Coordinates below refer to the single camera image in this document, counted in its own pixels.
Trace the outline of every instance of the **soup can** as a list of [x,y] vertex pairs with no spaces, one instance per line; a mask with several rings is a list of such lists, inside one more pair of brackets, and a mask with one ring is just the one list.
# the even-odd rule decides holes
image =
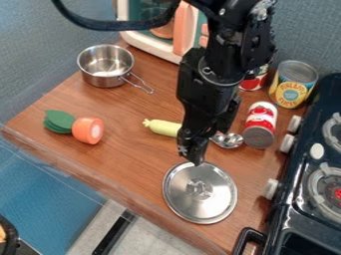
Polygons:
[[269,65],[266,64],[260,68],[247,72],[245,79],[239,85],[239,88],[249,92],[260,90],[265,84],[268,69]]
[[254,103],[249,108],[245,130],[242,134],[244,142],[258,149],[271,146],[274,142],[277,116],[277,108],[272,103]]
[[279,106],[296,109],[309,98],[318,74],[308,64],[299,61],[284,61],[279,64],[272,85],[270,98]]

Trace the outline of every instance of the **wooden table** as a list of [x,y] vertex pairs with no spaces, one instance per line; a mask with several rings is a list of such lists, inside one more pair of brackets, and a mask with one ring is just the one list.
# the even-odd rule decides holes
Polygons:
[[[268,201],[261,197],[268,178],[276,178],[285,155],[277,149],[289,120],[303,109],[279,109],[275,144],[267,150],[246,145],[226,150],[211,143],[206,159],[224,168],[238,188],[233,213],[212,225],[197,225],[175,216],[163,200],[163,178],[183,161],[175,139],[152,133],[144,119],[181,122],[183,110],[175,98],[177,65],[130,48],[136,57],[134,72],[156,89],[153,95],[124,85],[97,89],[78,72],[8,122],[4,135],[45,161],[72,174],[147,220],[167,229],[210,254],[229,253],[243,227],[261,229]],[[247,109],[269,101],[266,90],[241,93],[243,102],[231,131],[241,133]],[[106,126],[97,145],[43,128],[45,110],[66,111],[76,117],[98,117]]]

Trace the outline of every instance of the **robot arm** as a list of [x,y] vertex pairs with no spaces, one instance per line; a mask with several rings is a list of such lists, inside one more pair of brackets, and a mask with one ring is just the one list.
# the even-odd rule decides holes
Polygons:
[[[276,0],[187,0],[208,18],[206,49],[190,49],[179,66],[177,98],[184,107],[178,153],[195,165],[204,161],[208,140],[227,132],[240,104],[238,85],[247,71],[269,63],[275,52],[271,17]],[[78,26],[101,31],[144,30],[165,25],[179,0],[150,21],[97,21],[52,0]]]

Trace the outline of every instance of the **stainless steel pot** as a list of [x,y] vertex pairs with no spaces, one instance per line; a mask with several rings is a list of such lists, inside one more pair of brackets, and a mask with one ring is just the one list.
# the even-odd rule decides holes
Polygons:
[[[152,94],[154,89],[132,72],[135,59],[133,54],[119,46],[102,44],[89,47],[78,55],[77,64],[82,71],[83,79],[88,84],[99,88],[113,88],[129,83],[136,88]],[[128,80],[132,75],[141,86]]]

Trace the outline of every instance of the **black stove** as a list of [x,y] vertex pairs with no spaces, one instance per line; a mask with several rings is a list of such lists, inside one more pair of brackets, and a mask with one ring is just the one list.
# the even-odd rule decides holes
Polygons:
[[341,255],[341,74],[321,80],[272,198],[266,234],[243,229],[263,255]]

